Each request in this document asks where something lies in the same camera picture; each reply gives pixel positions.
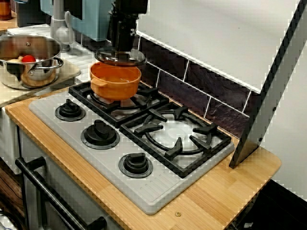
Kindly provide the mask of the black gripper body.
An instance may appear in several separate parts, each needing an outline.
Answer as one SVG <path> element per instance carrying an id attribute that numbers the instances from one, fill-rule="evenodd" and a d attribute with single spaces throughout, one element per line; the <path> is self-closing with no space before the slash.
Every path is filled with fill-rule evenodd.
<path id="1" fill-rule="evenodd" d="M 111 15 L 111 29 L 116 30 L 119 26 L 127 27 L 128 30 L 136 30 L 136 22 L 139 19 L 138 15 Z"/>

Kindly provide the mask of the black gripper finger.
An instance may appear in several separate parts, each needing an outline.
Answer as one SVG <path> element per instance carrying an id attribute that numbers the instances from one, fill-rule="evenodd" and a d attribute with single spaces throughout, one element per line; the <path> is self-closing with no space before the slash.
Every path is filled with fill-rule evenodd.
<path id="1" fill-rule="evenodd" d="M 135 29 L 126 30 L 126 48 L 125 51 L 130 52 L 133 48 L 134 40 L 136 36 Z"/>
<path id="2" fill-rule="evenodd" d="M 112 46 L 116 51 L 125 51 L 125 29 L 119 28 L 112 31 Z"/>

